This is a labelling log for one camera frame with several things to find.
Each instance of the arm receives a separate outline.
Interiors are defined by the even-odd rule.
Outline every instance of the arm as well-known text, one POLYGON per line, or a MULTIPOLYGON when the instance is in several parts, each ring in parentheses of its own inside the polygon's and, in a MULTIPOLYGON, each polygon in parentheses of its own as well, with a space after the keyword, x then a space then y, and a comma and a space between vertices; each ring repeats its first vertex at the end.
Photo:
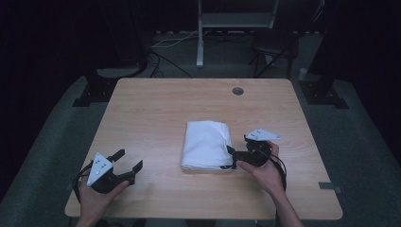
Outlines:
POLYGON ((129 182, 123 182, 116 186, 108 194, 96 192, 92 187, 86 184, 89 170, 82 177, 79 187, 80 194, 80 217, 77 227, 91 227, 103 217, 109 205, 114 198, 118 196, 129 185, 129 182))
MULTIPOLYGON (((271 144, 271 153, 278 157, 278 146, 272 142, 269 143, 271 144)), ((237 161, 236 164, 250 172, 260 186, 270 194, 283 227, 304 226, 292 207, 281 183, 280 173, 272 162, 267 161, 261 167, 252 166, 242 161, 237 161)))

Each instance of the chair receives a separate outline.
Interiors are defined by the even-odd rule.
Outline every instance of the chair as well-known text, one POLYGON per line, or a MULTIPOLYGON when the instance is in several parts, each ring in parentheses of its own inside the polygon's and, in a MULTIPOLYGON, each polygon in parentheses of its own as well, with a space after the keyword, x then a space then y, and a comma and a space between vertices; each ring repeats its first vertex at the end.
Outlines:
POLYGON ((287 59, 287 78, 291 78, 292 61, 298 56, 298 42, 319 18, 323 11, 324 0, 279 0, 273 28, 256 30, 252 48, 256 56, 253 77, 259 78, 279 58, 287 59), (272 56, 272 60, 257 72, 260 56, 272 56))
POLYGON ((135 77, 147 68, 155 28, 148 20, 149 4, 142 4, 145 1, 63 1, 71 19, 79 68, 88 81, 73 106, 109 101, 119 79, 135 77), (136 71, 123 76, 99 75, 97 70, 106 68, 136 71))

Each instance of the black cable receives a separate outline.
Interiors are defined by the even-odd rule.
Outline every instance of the black cable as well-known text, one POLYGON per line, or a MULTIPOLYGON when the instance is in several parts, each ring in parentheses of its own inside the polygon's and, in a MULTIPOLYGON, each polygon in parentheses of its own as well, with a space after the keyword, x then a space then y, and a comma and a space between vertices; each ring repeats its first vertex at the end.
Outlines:
MULTIPOLYGON (((278 156, 276 156, 274 154, 269 154, 268 155, 265 152, 263 152, 263 150, 261 150, 259 148, 255 148, 255 150, 257 150, 258 152, 262 153, 264 156, 266 156, 268 158, 268 161, 271 161, 274 164, 274 166, 276 167, 276 169, 280 173, 281 184, 283 185, 284 191, 286 191, 287 190, 287 168, 286 168, 286 165, 284 164, 284 162, 278 156), (271 156, 276 158, 278 160, 278 162, 274 161, 271 158, 271 156)), ((275 214, 275 226, 276 227, 280 227, 281 226, 280 217, 278 216, 277 211, 276 211, 276 214, 275 214)))
POLYGON ((70 219, 68 219, 68 227, 71 227, 71 225, 73 224, 73 218, 70 217, 70 219))
POLYGON ((73 180, 73 189, 74 192, 76 194, 76 197, 78 199, 78 201, 80 202, 80 195, 79 195, 79 179, 82 177, 83 173, 90 169, 92 167, 92 164, 94 163, 94 161, 91 161, 91 163, 89 165, 87 165, 85 168, 83 168, 80 173, 77 175, 77 177, 73 180))
POLYGON ((150 55, 148 55, 148 58, 149 58, 149 61, 150 61, 150 66, 152 66, 152 67, 157 67, 157 65, 159 64, 159 62, 154 62, 154 59, 152 58, 152 56, 151 56, 151 53, 150 53, 150 55))
POLYGON ((136 76, 140 75, 141 73, 143 73, 147 69, 148 61, 138 62, 137 66, 138 65, 139 65, 138 71, 136 71, 134 73, 131 73, 131 74, 128 74, 128 75, 126 75, 124 77, 121 77, 121 78, 133 78, 133 77, 136 77, 136 76))
POLYGON ((206 44, 222 44, 222 43, 243 44, 243 43, 246 43, 246 42, 250 41, 253 38, 252 35, 249 35, 247 33, 241 34, 237 38, 233 38, 234 36, 236 36, 236 34, 233 35, 233 34, 230 34, 230 33, 228 33, 228 34, 224 34, 224 33, 218 33, 218 34, 217 33, 208 33, 207 35, 205 35, 203 37, 203 41, 206 44), (218 40, 210 41, 210 40, 205 39, 205 38, 209 38, 209 39, 215 38, 215 39, 218 39, 218 40))
POLYGON ((153 50, 150 50, 150 53, 156 55, 158 58, 162 58, 162 59, 168 61, 169 63, 171 63, 172 65, 174 65, 175 67, 177 67, 178 69, 180 69, 181 71, 183 71, 185 74, 187 74, 190 78, 192 78, 192 76, 191 76, 189 73, 187 73, 187 72, 186 72, 185 70, 183 70, 180 66, 178 66, 177 64, 175 64, 173 61, 170 61, 169 59, 163 57, 162 55, 160 55, 160 54, 158 54, 158 53, 156 53, 156 52, 154 52, 153 50))
MULTIPOLYGON (((163 42, 163 43, 176 43, 177 41, 179 41, 180 39, 174 39, 174 40, 163 40, 163 41, 153 41, 152 42, 152 46, 154 46, 154 45, 156 45, 156 44, 159 44, 160 42, 163 42)), ((182 42, 188 42, 188 41, 197 41, 198 40, 198 36, 193 36, 193 37, 189 37, 189 38, 186 38, 186 39, 184 39, 184 40, 182 40, 182 41, 180 41, 180 43, 182 43, 182 42)))
POLYGON ((153 69, 153 71, 150 73, 150 78, 153 78, 154 75, 156 74, 156 71, 159 69, 160 57, 157 56, 157 55, 156 55, 156 57, 157 57, 157 62, 156 62, 156 63, 153 63, 153 58, 151 58, 151 60, 152 60, 152 66, 154 66, 154 69, 153 69))

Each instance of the table top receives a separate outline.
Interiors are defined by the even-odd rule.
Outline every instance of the table top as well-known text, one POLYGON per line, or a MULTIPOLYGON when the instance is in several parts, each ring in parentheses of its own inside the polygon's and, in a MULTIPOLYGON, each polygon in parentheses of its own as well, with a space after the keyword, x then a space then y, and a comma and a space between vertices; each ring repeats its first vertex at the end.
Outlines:
MULTIPOLYGON (((274 219, 270 196, 242 169, 181 169, 186 122, 213 120, 230 128, 233 147, 246 150, 243 135, 256 128, 281 135, 273 141, 288 171, 288 197, 300 218, 342 216, 321 155, 293 87, 286 79, 121 79, 97 130, 84 166, 96 152, 109 156, 124 148, 114 173, 140 160, 136 183, 106 213, 114 218, 274 219), (233 94, 240 87, 241 96, 233 94)), ((65 207, 79 216, 71 194, 65 207)))

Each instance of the white cloth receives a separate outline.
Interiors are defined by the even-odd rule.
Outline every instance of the white cloth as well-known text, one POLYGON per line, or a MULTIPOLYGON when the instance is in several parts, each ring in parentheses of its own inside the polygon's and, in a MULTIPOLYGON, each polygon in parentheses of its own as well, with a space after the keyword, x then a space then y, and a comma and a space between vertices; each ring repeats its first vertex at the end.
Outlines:
POLYGON ((232 147, 226 124, 215 121, 188 121, 183 145, 182 168, 191 170, 222 169, 233 164, 227 147, 232 147))

